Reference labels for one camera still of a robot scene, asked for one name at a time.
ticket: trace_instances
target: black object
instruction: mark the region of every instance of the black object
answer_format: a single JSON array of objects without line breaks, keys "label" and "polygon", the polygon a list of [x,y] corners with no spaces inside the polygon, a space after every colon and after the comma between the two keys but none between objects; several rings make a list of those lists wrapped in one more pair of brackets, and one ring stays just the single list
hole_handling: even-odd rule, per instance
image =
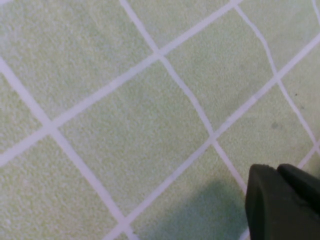
[{"label": "black object", "polygon": [[320,240],[320,179],[290,164],[254,164],[245,212],[251,240]]}]

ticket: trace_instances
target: tile floor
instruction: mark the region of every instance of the tile floor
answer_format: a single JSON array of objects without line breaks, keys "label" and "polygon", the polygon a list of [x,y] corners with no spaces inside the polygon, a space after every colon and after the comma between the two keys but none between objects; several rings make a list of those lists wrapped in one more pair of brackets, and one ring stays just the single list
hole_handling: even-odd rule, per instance
[{"label": "tile floor", "polygon": [[319,0],[0,0],[0,26],[2,239],[244,240],[251,164],[320,177]]}]

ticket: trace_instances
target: dark spot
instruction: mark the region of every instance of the dark spot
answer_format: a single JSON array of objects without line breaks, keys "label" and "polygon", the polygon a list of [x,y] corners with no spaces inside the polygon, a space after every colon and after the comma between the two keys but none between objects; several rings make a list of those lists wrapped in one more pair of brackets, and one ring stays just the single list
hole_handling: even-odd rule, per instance
[{"label": "dark spot", "polygon": [[277,129],[278,126],[279,126],[279,125],[278,125],[278,123],[276,123],[276,122],[274,122],[274,123],[271,124],[271,128],[272,128],[272,129]]}]

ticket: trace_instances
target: green tile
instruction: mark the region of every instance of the green tile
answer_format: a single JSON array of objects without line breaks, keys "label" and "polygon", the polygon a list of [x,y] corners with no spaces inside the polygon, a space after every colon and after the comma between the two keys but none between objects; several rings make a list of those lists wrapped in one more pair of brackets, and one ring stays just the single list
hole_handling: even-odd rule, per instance
[{"label": "green tile", "polygon": [[320,179],[320,155],[315,153],[303,166],[302,170]]},{"label": "green tile", "polygon": [[129,240],[126,234],[122,233],[120,236],[118,236],[115,240]]},{"label": "green tile", "polygon": [[158,47],[217,11],[228,0],[128,0]]},{"label": "green tile", "polygon": [[278,86],[263,96],[218,141],[245,182],[252,164],[298,165],[313,147]]},{"label": "green tile", "polygon": [[244,195],[213,147],[131,224],[141,240],[238,239]]},{"label": "green tile", "polygon": [[0,153],[3,153],[32,134],[41,124],[33,117],[2,73],[0,73],[0,106]]},{"label": "green tile", "polygon": [[0,169],[3,240],[101,240],[116,225],[51,138]]},{"label": "green tile", "polygon": [[62,127],[124,214],[209,137],[160,62]]},{"label": "green tile", "polygon": [[273,75],[261,42],[235,10],[173,50],[168,58],[214,130]]},{"label": "green tile", "polygon": [[278,70],[320,32],[311,0],[244,0],[240,7],[263,34]]},{"label": "green tile", "polygon": [[308,123],[315,138],[320,139],[320,44],[286,76],[283,84]]},{"label": "green tile", "polygon": [[151,53],[117,0],[15,0],[0,25],[0,55],[51,118]]}]

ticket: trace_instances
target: white grout line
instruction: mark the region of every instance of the white grout line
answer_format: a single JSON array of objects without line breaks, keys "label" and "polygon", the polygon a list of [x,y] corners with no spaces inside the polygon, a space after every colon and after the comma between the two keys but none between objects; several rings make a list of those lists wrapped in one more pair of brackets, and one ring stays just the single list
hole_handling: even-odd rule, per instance
[{"label": "white grout line", "polygon": [[178,76],[174,68],[171,66],[169,61],[160,54],[160,51],[155,43],[155,41],[152,39],[152,37],[149,35],[149,33],[146,31],[146,28],[144,24],[139,20],[136,13],[132,10],[131,6],[128,4],[127,0],[119,0],[121,5],[123,6],[124,10],[132,20],[132,22],[135,24],[137,29],[139,30],[140,34],[145,39],[146,43],[149,45],[149,47],[153,50],[154,54],[159,55],[159,59],[172,77],[172,79],[178,84],[178,86],[183,90],[185,95],[190,99],[192,105],[194,106],[195,110],[197,111],[199,117],[201,118],[206,130],[208,131],[209,135],[212,137],[214,135],[213,128],[211,126],[211,123],[208,119],[208,117],[205,114],[205,111],[200,106],[199,101],[197,100],[196,96],[193,94],[193,92],[188,88],[188,86],[181,80],[181,78]]},{"label": "white grout line", "polygon": [[235,166],[232,164],[230,159],[228,158],[226,152],[222,149],[222,147],[219,145],[218,141],[214,140],[212,145],[214,146],[216,152],[219,154],[219,156],[222,158],[223,162],[231,172],[232,176],[235,178],[236,182],[241,187],[244,195],[247,193],[247,185],[241,175],[236,170]]},{"label": "white grout line", "polygon": [[214,132],[214,138],[218,139],[228,128],[231,127],[239,118],[241,118],[259,99],[261,99],[275,84],[276,79],[271,78],[262,88],[260,88],[252,97],[242,104],[233,114],[231,114],[224,123]]},{"label": "white grout line", "polygon": [[249,231],[249,227],[247,227],[246,230],[239,237],[239,240],[246,240],[247,237],[249,236],[250,236],[250,231]]},{"label": "white grout line", "polygon": [[116,238],[123,230],[123,225],[129,225],[133,222],[152,202],[160,196],[189,166],[193,164],[210,146],[212,140],[209,137],[205,143],[200,146],[188,159],[180,165],[170,176],[168,176],[146,199],[136,207],[122,223],[119,223],[112,231],[110,231],[103,240],[111,240]]},{"label": "white grout line", "polygon": [[0,6],[9,2],[13,2],[13,0],[0,0]]},{"label": "white grout line", "polygon": [[277,84],[280,87],[280,90],[282,92],[282,94],[284,95],[285,99],[287,100],[287,102],[289,103],[289,105],[291,106],[292,110],[295,112],[295,114],[297,115],[300,123],[302,124],[302,126],[304,127],[304,129],[306,130],[306,132],[308,133],[309,137],[311,138],[313,144],[316,144],[316,138],[314,136],[314,134],[312,133],[308,123],[305,121],[305,119],[303,118],[302,114],[300,113],[299,109],[297,108],[297,106],[295,105],[294,101],[290,98],[285,86],[283,85],[281,78],[279,77],[278,73],[277,73],[277,68],[275,65],[275,62],[272,58],[271,55],[271,51],[270,48],[268,46],[268,43],[266,41],[266,39],[264,38],[264,36],[262,35],[262,33],[259,31],[259,29],[249,20],[249,18],[245,15],[245,13],[240,9],[239,6],[235,6],[234,7],[235,10],[238,12],[238,14],[243,18],[243,20],[251,27],[251,29],[253,30],[253,32],[255,33],[255,35],[260,39],[260,41],[262,42],[262,45],[265,49],[267,58],[269,60],[274,78],[277,82]]},{"label": "white grout line", "polygon": [[79,113],[83,112],[85,109],[98,102],[100,99],[106,97],[108,94],[112,93],[115,89],[119,88],[121,85],[126,83],[132,77],[143,71],[145,68],[153,64],[157,61],[158,56],[156,54],[152,54],[148,56],[146,59],[142,60],[136,66],[129,69],[129,71],[124,74],[118,76],[116,79],[111,81],[109,84],[100,88],[98,91],[93,93],[92,95],[86,97],[69,110],[56,117],[52,122],[56,127],[60,127],[72,118],[74,118]]},{"label": "white grout line", "polygon": [[302,116],[302,114],[300,113],[300,111],[298,110],[297,106],[294,104],[294,101],[291,99],[291,97],[289,96],[285,86],[283,85],[282,81],[279,80],[278,81],[278,85],[281,89],[282,94],[284,95],[285,99],[287,100],[287,102],[289,103],[289,105],[291,106],[292,110],[295,112],[295,114],[297,115],[300,123],[302,124],[302,126],[304,127],[304,129],[306,130],[306,132],[308,133],[309,137],[311,138],[312,142],[314,145],[316,145],[316,138],[313,134],[313,132],[311,131],[308,123],[306,122],[306,120],[304,119],[304,117]]},{"label": "white grout line", "polygon": [[166,70],[170,74],[170,76],[173,78],[173,80],[178,84],[178,86],[183,90],[185,95],[190,99],[193,107],[195,108],[196,112],[198,113],[200,119],[202,120],[207,132],[209,133],[210,137],[214,136],[214,131],[212,128],[212,125],[203,110],[202,106],[200,105],[198,99],[194,95],[194,93],[190,90],[190,88],[181,80],[181,78],[178,76],[172,65],[169,63],[169,61],[165,57],[160,58],[162,64],[165,66]]},{"label": "white grout line", "polygon": [[27,136],[22,141],[15,144],[13,147],[7,149],[0,155],[0,167],[4,166],[7,162],[22,154],[25,150],[33,146],[36,142],[49,134],[49,128],[41,127],[33,134]]},{"label": "white grout line", "polygon": [[[200,119],[202,120],[205,128],[207,129],[208,133],[209,133],[209,139],[207,140],[207,142],[205,144],[208,144],[210,142],[213,141],[213,137],[214,137],[214,131],[213,128],[211,126],[211,123],[208,119],[208,117],[206,116],[203,108],[200,106],[199,101],[197,100],[196,96],[193,94],[193,92],[188,88],[188,86],[181,80],[181,78],[178,76],[178,74],[176,73],[176,71],[174,70],[174,68],[172,67],[172,65],[169,63],[169,61],[163,56],[161,55],[156,43],[154,42],[154,40],[152,39],[152,37],[149,35],[149,33],[146,31],[145,26],[143,25],[143,23],[139,20],[139,18],[137,17],[137,15],[135,14],[135,12],[132,10],[131,6],[128,4],[128,2],[126,0],[119,0],[121,5],[123,6],[124,10],[126,11],[126,13],[128,14],[128,16],[130,17],[130,19],[132,20],[132,22],[135,24],[135,26],[137,27],[137,29],[139,30],[140,34],[143,36],[143,38],[145,39],[146,43],[149,45],[149,47],[153,50],[153,52],[157,55],[159,55],[159,59],[162,62],[162,64],[164,65],[164,67],[166,68],[166,70],[168,71],[168,73],[170,74],[170,76],[172,77],[172,79],[178,84],[178,86],[183,90],[183,92],[187,95],[187,97],[190,99],[192,105],[194,106],[195,110],[197,111]],[[231,171],[231,174],[235,177],[237,183],[240,184],[241,189],[244,191],[244,193],[246,192],[246,185],[244,183],[244,181],[241,179],[241,176],[239,175],[239,173],[237,172],[237,170],[234,168],[234,166],[232,165],[232,163],[230,162],[230,160],[228,159],[227,155],[224,153],[224,151],[222,150],[222,148],[218,148],[217,147],[217,142],[215,141],[213,143],[213,146],[217,149],[218,153],[221,155],[223,162],[226,164],[226,166],[228,167],[228,169]],[[191,165],[191,163],[197,159],[195,158],[189,158],[191,160],[187,160],[187,164],[183,164],[182,166],[180,166],[177,170],[179,171],[179,175],[183,173],[183,171],[185,169],[187,169],[187,167],[189,167]],[[173,181],[175,180],[175,178],[171,176],[169,176],[150,196],[147,197],[148,201],[143,201],[141,205],[141,211],[139,211],[139,206],[133,210],[132,214],[130,214],[126,219],[125,222],[120,223],[118,225],[118,228],[116,227],[114,229],[114,231],[111,231],[109,234],[107,234],[103,240],[107,240],[107,239],[113,239],[116,238],[118,236],[118,234],[121,233],[121,225],[129,225],[146,207],[148,207]]]},{"label": "white grout line", "polygon": [[317,44],[320,43],[320,33],[315,36],[301,51],[294,56],[279,72],[278,78],[282,79],[301,59],[303,59]]},{"label": "white grout line", "polygon": [[265,53],[266,53],[266,56],[269,60],[269,63],[270,63],[270,66],[271,66],[271,69],[272,69],[272,72],[273,72],[273,75],[276,75],[277,74],[277,69],[276,69],[276,66],[275,66],[275,63],[274,63],[274,60],[272,59],[272,56],[271,56],[271,51],[268,47],[268,43],[266,41],[266,39],[264,38],[264,36],[262,35],[262,33],[259,31],[259,29],[257,28],[257,26],[251,22],[249,20],[249,18],[247,17],[247,15],[241,10],[241,8],[238,6],[238,5],[235,5],[234,6],[234,9],[236,10],[236,12],[240,15],[240,17],[242,17],[242,19],[246,22],[247,25],[249,25],[249,27],[253,30],[253,32],[255,33],[255,35],[257,36],[257,38],[261,41],[263,47],[264,47],[264,50],[265,50]]},{"label": "white grout line", "polygon": [[53,139],[57,142],[60,148],[63,149],[64,153],[69,157],[69,159],[78,168],[78,170],[85,177],[85,179],[90,183],[92,188],[97,192],[97,194],[100,196],[101,200],[104,202],[104,204],[109,209],[110,213],[114,216],[114,218],[118,222],[122,222],[125,217],[123,216],[123,214],[121,213],[120,209],[117,207],[115,202],[112,200],[108,191],[103,187],[102,183],[97,179],[94,173],[88,168],[88,166],[83,162],[83,160],[75,152],[75,150],[72,148],[69,142],[65,139],[65,137],[52,124],[51,120],[43,111],[43,109],[34,100],[31,94],[22,85],[20,80],[16,77],[16,75],[13,73],[13,71],[10,69],[10,67],[5,63],[5,61],[2,58],[0,58],[0,70],[5,76],[5,78],[7,79],[8,83],[18,93],[22,101],[30,109],[33,115],[42,123],[44,128],[48,129]]},{"label": "white grout line", "polygon": [[[178,44],[181,44],[182,42],[184,42],[187,38],[190,38],[193,36],[193,34],[195,34],[196,30],[199,30],[199,27],[193,27],[190,30],[188,30],[188,34],[182,34],[181,36],[184,37],[178,37],[178,39],[184,39],[179,40],[177,43],[177,41],[172,41],[172,43],[169,43],[169,45],[173,45],[176,46]],[[289,70],[291,70],[305,55],[307,55],[311,49],[313,49],[318,43],[320,42],[320,34],[318,34],[310,43],[308,43],[293,59],[291,59],[279,72],[278,72],[278,77],[282,78],[287,72],[289,72]],[[149,65],[153,63],[153,61],[156,61],[156,59],[153,58],[157,58],[157,56],[149,56],[147,57],[145,60],[143,60],[142,62],[138,63],[138,65],[134,66],[133,68],[131,68],[128,72],[124,73],[123,75],[117,77],[115,80],[113,80],[111,83],[109,83],[107,86],[104,86],[103,88],[101,88],[100,90],[98,90],[97,92],[95,92],[94,94],[92,94],[91,96],[85,98],[84,100],[82,100],[80,103],[76,104],[74,107],[70,108],[69,110],[67,110],[65,113],[63,113],[62,115],[58,116],[57,118],[55,118],[53,120],[53,123],[55,126],[59,127],[61,125],[63,125],[64,123],[66,123],[67,121],[69,121],[71,118],[75,117],[77,114],[79,114],[80,112],[82,112],[83,110],[85,110],[86,108],[88,108],[89,106],[91,106],[92,104],[94,104],[96,101],[100,100],[101,98],[103,98],[105,95],[109,94],[110,92],[112,92],[113,90],[115,90],[117,87],[120,87],[123,83],[125,83],[126,81],[128,81],[130,79],[130,77],[134,76],[135,73],[138,73],[140,71],[142,71],[144,69],[144,67],[146,68]],[[258,92],[256,92],[247,102],[245,102],[238,110],[236,110],[230,117],[228,117],[228,119],[220,126],[220,128],[215,132],[216,134],[216,138],[218,138],[224,131],[226,131],[238,118],[240,118],[243,113],[248,110],[253,104],[255,104],[255,102],[260,99],[270,88],[272,88],[275,84],[275,80],[271,79],[265,86],[263,86],[263,88],[261,88]],[[17,143],[15,146],[12,147],[12,153],[15,152],[16,147],[18,149],[21,148],[21,145],[18,147],[20,143]],[[12,158],[14,158],[16,155],[18,155],[18,153],[20,153],[19,150],[17,150],[17,154],[6,154],[6,152],[3,154],[3,156],[11,156]],[[2,162],[7,162],[10,161],[11,158],[6,158],[4,160],[2,160]]]},{"label": "white grout line", "polygon": [[319,22],[319,25],[320,25],[320,11],[319,11],[319,8],[317,7],[317,4],[316,4],[316,0],[311,0],[312,1],[312,6],[313,6],[313,9],[315,11],[315,14],[316,14],[316,18],[318,19],[318,22]]},{"label": "white grout line", "polygon": [[297,165],[299,169],[302,169],[304,165],[306,165],[306,163],[310,160],[310,158],[315,154],[316,148],[317,147],[314,145],[311,148],[311,150],[306,154],[306,156],[301,160],[301,162],[299,162],[299,164]]},{"label": "white grout line", "polygon": [[220,18],[221,16],[226,14],[228,11],[232,10],[234,8],[234,6],[241,3],[242,1],[243,0],[234,0],[234,1],[228,2],[226,5],[224,5],[223,7],[218,9],[217,11],[213,12],[210,16],[206,17],[201,22],[199,22],[195,26],[191,27],[189,30],[184,32],[182,35],[180,35],[179,37],[177,37],[176,39],[174,39],[173,41],[171,41],[167,45],[165,45],[163,48],[161,48],[160,54],[165,56],[170,51],[175,49],[177,46],[181,45],[186,40],[188,40],[189,38],[191,38],[195,34],[202,31],[208,25],[213,23],[216,19]]},{"label": "white grout line", "polygon": [[[240,3],[241,0],[237,0],[237,1],[233,1],[228,3],[227,5],[223,6],[222,8],[220,8],[217,12],[213,13],[212,15],[210,15],[209,17],[205,18],[203,21],[201,21],[200,23],[198,23],[197,25],[195,25],[194,27],[190,28],[188,31],[186,31],[185,33],[183,33],[181,36],[179,36],[178,38],[176,38],[175,40],[173,40],[172,42],[168,43],[166,46],[164,46],[159,53],[161,55],[165,55],[167,54],[169,51],[173,50],[174,48],[176,48],[178,45],[180,45],[181,43],[185,42],[188,38],[192,37],[193,35],[195,35],[196,33],[200,32],[202,29],[204,29],[206,26],[208,26],[210,23],[212,23],[215,19],[221,17],[222,15],[224,15],[226,12],[228,12],[229,10],[231,10],[234,6],[236,6],[238,3]],[[286,64],[286,66],[284,66],[279,72],[278,72],[278,77],[282,78],[290,69],[292,69],[305,55],[307,55],[309,53],[309,51],[316,46],[320,41],[320,34],[318,34],[309,44],[307,44],[292,60],[290,60],[289,63]],[[148,67],[153,61],[155,62],[157,60],[157,55],[155,56],[155,59],[152,60],[152,56],[150,56],[150,63],[147,64],[148,60],[143,63],[145,64],[144,66],[141,66],[141,68],[137,67],[136,72],[140,72],[142,71],[144,68]],[[70,120],[71,118],[73,118],[75,115],[77,115],[78,113],[82,112],[84,109],[86,109],[87,107],[91,106],[92,104],[94,104],[96,101],[98,101],[99,99],[101,99],[102,97],[104,97],[105,95],[109,94],[110,92],[112,92],[114,89],[116,89],[117,87],[121,86],[123,83],[125,83],[127,80],[129,80],[131,77],[133,77],[136,73],[134,73],[134,70],[129,70],[129,72],[131,71],[131,73],[128,74],[128,72],[123,74],[123,78],[121,77],[117,77],[114,81],[112,81],[111,83],[109,83],[108,87],[105,86],[103,87],[103,90],[100,89],[99,91],[97,91],[96,93],[94,93],[92,96],[86,98],[85,100],[81,101],[82,104],[77,104],[75,107],[72,107],[70,110],[68,110],[67,112],[69,112],[69,114],[67,113],[63,113],[61,116],[57,117],[54,120],[54,124],[55,126],[60,126],[63,123],[67,122],[68,120]],[[221,127],[214,133],[214,138],[217,138],[219,135],[221,135],[224,131],[226,131],[238,118],[240,118],[259,98],[261,98],[270,88],[273,87],[273,85],[276,83],[276,80],[274,78],[272,78],[265,86],[263,86],[263,88],[261,88],[258,92],[256,92],[245,104],[243,104],[237,111],[235,111],[234,114],[232,114],[226,121],[225,123],[223,123],[221,125]],[[39,135],[39,131],[33,133],[31,136],[25,138],[24,140],[22,140],[20,143],[16,144],[13,148],[11,148],[9,151],[6,151],[2,156],[10,156],[11,158],[13,158],[14,155],[13,152],[15,150],[17,150],[17,152],[19,152],[19,149],[23,149],[22,152],[28,148],[28,146],[26,145],[26,143],[29,143],[30,145],[34,144],[37,140],[37,135]],[[43,136],[46,135],[46,131],[43,131],[41,133]],[[121,231],[123,231],[123,225],[119,224],[118,226],[116,226],[115,229],[117,228],[121,228]]]}]

